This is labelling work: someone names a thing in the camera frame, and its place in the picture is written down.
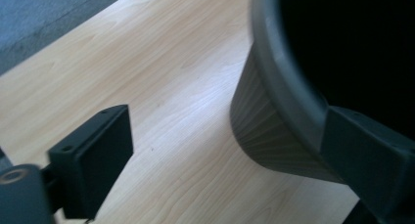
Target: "gray carpet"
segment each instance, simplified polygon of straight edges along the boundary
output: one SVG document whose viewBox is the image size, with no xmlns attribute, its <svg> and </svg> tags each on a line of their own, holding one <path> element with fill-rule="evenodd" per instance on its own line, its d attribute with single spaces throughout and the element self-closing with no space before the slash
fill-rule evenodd
<svg viewBox="0 0 415 224">
<path fill-rule="evenodd" d="M 0 75 L 116 0 L 0 0 Z"/>
</svg>

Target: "striped gray surface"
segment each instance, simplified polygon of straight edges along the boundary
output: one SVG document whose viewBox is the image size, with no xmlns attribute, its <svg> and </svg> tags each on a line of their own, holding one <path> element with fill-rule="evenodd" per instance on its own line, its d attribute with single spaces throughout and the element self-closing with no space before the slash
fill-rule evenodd
<svg viewBox="0 0 415 224">
<path fill-rule="evenodd" d="M 231 106 L 234 135 L 245 153 L 272 170 L 341 182 L 319 155 L 301 144 L 271 103 L 251 50 Z"/>
</svg>

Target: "black object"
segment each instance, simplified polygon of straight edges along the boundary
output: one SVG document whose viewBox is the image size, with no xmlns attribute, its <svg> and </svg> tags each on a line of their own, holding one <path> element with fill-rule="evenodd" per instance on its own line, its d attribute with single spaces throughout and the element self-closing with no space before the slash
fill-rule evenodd
<svg viewBox="0 0 415 224">
<path fill-rule="evenodd" d="M 415 142 L 330 107 L 321 155 L 383 223 L 415 223 Z"/>
<path fill-rule="evenodd" d="M 5 224 L 55 223 L 51 215 L 42 173 L 23 164 L 0 174 L 0 217 Z"/>
<path fill-rule="evenodd" d="M 0 172 L 4 169 L 12 167 L 12 163 L 10 162 L 9 158 L 4 154 L 3 150 L 0 148 Z"/>
<path fill-rule="evenodd" d="M 128 106 L 97 113 L 49 150 L 42 171 L 25 164 L 0 174 L 2 223 L 53 223 L 45 220 L 61 207 L 66 218 L 94 219 L 132 154 Z"/>
<path fill-rule="evenodd" d="M 234 135 L 267 168 L 350 185 L 347 224 L 415 223 L 414 18 L 415 0 L 253 0 Z"/>
<path fill-rule="evenodd" d="M 362 201 L 359 201 L 348 215 L 343 224 L 379 224 L 376 217 L 367 209 Z"/>
</svg>

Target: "wooden desk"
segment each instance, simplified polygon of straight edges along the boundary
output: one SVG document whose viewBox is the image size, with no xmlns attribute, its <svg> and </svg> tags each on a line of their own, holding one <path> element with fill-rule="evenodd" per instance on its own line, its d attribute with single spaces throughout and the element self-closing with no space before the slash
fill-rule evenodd
<svg viewBox="0 0 415 224">
<path fill-rule="evenodd" d="M 0 77 L 0 146 L 44 166 L 88 117 L 128 104 L 135 154 L 96 223 L 342 223 L 348 187 L 267 170 L 232 135 L 249 1 L 119 0 Z"/>
</svg>

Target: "wood grain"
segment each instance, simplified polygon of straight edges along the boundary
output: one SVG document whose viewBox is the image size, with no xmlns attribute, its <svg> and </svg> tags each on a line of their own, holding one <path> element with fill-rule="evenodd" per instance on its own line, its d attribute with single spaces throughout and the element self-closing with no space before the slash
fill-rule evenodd
<svg viewBox="0 0 415 224">
<path fill-rule="evenodd" d="M 249 0 L 117 1 L 0 77 L 0 146 L 44 166 L 88 117 L 128 104 L 135 154 L 96 223 L 342 223 L 348 187 L 263 168 L 232 135 L 248 12 Z"/>
</svg>

